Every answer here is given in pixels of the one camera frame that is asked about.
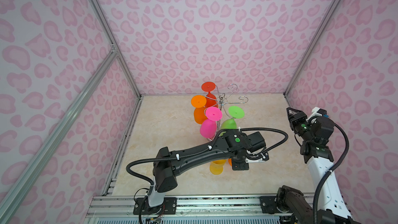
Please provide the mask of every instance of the yellow cup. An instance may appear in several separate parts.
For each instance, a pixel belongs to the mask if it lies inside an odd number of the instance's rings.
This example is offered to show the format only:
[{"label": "yellow cup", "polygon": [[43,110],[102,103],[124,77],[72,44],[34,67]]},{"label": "yellow cup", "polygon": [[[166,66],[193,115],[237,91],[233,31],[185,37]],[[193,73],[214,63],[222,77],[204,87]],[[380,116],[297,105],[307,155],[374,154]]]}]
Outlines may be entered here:
[{"label": "yellow cup", "polygon": [[214,175],[220,175],[222,173],[225,162],[226,159],[212,161],[210,163],[210,172]]}]

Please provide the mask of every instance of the aluminum frame rail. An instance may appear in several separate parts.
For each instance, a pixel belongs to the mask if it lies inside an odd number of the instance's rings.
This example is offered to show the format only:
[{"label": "aluminum frame rail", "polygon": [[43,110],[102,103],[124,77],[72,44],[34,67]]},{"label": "aluminum frame rail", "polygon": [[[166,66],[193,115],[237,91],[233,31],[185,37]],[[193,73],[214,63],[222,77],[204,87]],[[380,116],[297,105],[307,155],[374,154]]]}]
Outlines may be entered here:
[{"label": "aluminum frame rail", "polygon": [[300,63],[297,66],[296,71],[293,74],[292,79],[290,80],[289,84],[286,87],[285,92],[283,93],[285,97],[289,95],[293,87],[295,86],[299,75],[301,74],[302,70],[304,69],[305,64],[311,57],[312,51],[315,48],[316,44],[318,44],[319,40],[321,39],[323,33],[326,31],[328,25],[330,24],[333,16],[339,9],[340,5],[342,4],[343,0],[332,0],[327,11],[325,12],[324,17],[322,18],[319,27],[316,29],[314,37],[311,39],[310,44],[308,45],[306,51],[304,52],[303,58],[301,59]]},{"label": "aluminum frame rail", "polygon": [[[276,196],[262,195],[177,195],[176,214],[167,217],[261,217],[261,216],[291,216],[291,213],[275,215],[263,214],[260,197]],[[312,206],[313,193],[305,193],[306,201]],[[94,197],[88,209],[85,223],[96,223],[101,218],[136,217],[132,212],[135,201],[133,197]]]},{"label": "aluminum frame rail", "polygon": [[126,75],[127,81],[129,82],[131,88],[134,91],[134,94],[136,95],[136,98],[139,99],[141,97],[141,95],[138,90],[137,84],[135,83],[133,76],[130,72],[130,69],[127,66],[126,60],[124,59],[122,53],[120,52],[120,48],[117,45],[116,39],[112,34],[111,28],[105,18],[105,14],[103,13],[98,0],[88,0],[88,1],[91,5],[92,9],[94,10],[96,17],[105,32],[108,42],[112,46],[112,49],[114,49],[117,53],[120,54],[120,56],[117,59],[122,67],[123,73]]},{"label": "aluminum frame rail", "polygon": [[2,205],[0,206],[1,224],[7,224],[11,220],[117,56],[120,55],[115,51],[111,51],[107,55],[105,60],[101,63],[101,66],[89,79],[80,94],[69,107],[57,127],[55,127],[50,136],[47,137],[44,144],[23,171],[22,175],[14,183],[10,191],[8,191],[8,194],[3,199]]}]

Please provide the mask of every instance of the orange cup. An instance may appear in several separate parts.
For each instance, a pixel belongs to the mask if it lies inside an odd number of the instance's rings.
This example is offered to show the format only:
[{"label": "orange cup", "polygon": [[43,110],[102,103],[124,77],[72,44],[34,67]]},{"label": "orange cup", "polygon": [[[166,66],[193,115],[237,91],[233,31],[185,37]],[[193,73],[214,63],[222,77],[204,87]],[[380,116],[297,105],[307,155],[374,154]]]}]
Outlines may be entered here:
[{"label": "orange cup", "polygon": [[202,124],[203,121],[207,119],[205,115],[205,107],[200,107],[200,108],[195,108],[193,111],[193,117],[195,119],[195,122],[198,124]]}]

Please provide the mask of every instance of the white robotic arm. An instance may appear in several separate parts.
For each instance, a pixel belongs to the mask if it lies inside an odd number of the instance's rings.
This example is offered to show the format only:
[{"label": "white robotic arm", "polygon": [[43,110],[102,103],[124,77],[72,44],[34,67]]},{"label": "white robotic arm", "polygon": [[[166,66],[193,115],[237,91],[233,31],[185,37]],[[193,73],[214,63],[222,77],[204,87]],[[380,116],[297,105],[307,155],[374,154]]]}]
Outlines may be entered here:
[{"label": "white robotic arm", "polygon": [[[314,187],[318,185],[321,178],[333,166],[329,159],[323,157],[311,157],[307,162],[308,169],[310,170]],[[334,172],[328,177],[324,183],[318,200],[318,210],[331,210],[333,214],[340,217],[351,217],[346,204],[341,197],[339,185],[337,184],[336,175]]]}]

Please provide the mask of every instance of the pink leopard print wall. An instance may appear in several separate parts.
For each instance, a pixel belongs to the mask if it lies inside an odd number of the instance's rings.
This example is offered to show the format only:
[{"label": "pink leopard print wall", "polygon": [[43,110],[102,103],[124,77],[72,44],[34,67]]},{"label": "pink leopard print wall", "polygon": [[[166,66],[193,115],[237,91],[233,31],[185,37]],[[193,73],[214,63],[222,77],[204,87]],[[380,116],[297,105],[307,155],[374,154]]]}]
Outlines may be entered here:
[{"label": "pink leopard print wall", "polygon": [[0,201],[109,50],[87,0],[0,0]]},{"label": "pink leopard print wall", "polygon": [[[344,0],[289,95],[292,107],[325,108],[346,130],[337,181],[365,224],[398,222],[397,12],[397,0]],[[337,129],[329,144],[340,157]]]},{"label": "pink leopard print wall", "polygon": [[331,0],[99,1],[140,92],[156,94],[283,92]]},{"label": "pink leopard print wall", "polygon": [[82,223],[104,186],[135,102],[115,61],[10,224]]}]

